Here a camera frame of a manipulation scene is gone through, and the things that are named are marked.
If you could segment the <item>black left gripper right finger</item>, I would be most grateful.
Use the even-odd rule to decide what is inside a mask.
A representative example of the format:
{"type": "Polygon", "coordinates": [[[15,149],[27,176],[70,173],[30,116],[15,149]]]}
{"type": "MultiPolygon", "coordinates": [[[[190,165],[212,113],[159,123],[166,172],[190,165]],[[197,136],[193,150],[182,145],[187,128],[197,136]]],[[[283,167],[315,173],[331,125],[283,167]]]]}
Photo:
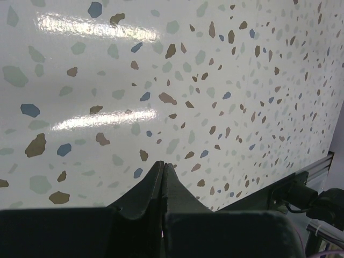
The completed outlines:
{"type": "Polygon", "coordinates": [[[271,211],[217,211],[163,171],[162,227],[166,257],[304,257],[294,226],[271,211]]]}

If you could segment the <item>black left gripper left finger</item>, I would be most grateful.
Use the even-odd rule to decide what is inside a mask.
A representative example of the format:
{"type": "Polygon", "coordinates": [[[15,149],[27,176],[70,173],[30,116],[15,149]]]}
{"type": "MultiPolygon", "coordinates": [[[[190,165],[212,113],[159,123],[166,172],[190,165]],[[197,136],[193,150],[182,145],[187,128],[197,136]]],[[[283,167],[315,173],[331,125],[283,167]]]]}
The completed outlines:
{"type": "Polygon", "coordinates": [[[1,211],[1,257],[158,257],[163,169],[105,207],[1,211]]]}

